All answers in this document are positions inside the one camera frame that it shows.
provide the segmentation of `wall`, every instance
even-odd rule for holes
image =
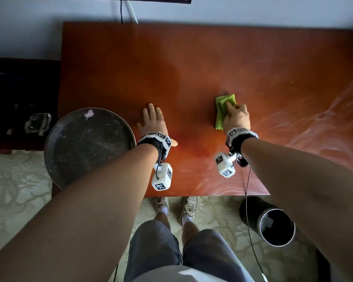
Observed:
[[[139,22],[353,28],[353,0],[132,2]],[[123,7],[127,18],[126,7]],[[119,21],[119,1],[0,0],[0,57],[60,59],[62,22]]]

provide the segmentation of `shoes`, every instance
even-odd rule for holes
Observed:
[[[161,208],[167,207],[167,212],[169,212],[169,200],[167,197],[154,197],[155,201],[155,211],[158,213],[158,211]]]
[[[193,214],[196,213],[198,207],[198,196],[184,197],[183,210],[179,218],[179,223],[182,224],[182,218],[189,216],[193,220]]]

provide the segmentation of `shorts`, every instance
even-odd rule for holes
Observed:
[[[253,281],[220,234],[200,231],[179,250],[179,242],[160,221],[143,223],[129,244],[124,282],[168,265],[185,265],[228,282]]]

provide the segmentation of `black cylinder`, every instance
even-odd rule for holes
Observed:
[[[240,205],[239,215],[242,221],[272,246],[285,246],[296,233],[296,226],[283,210],[258,197],[247,198]]]

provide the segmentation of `round metal tray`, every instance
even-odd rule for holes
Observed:
[[[65,189],[135,146],[135,136],[120,116],[103,108],[82,108],[64,116],[51,129],[44,160],[53,182]]]

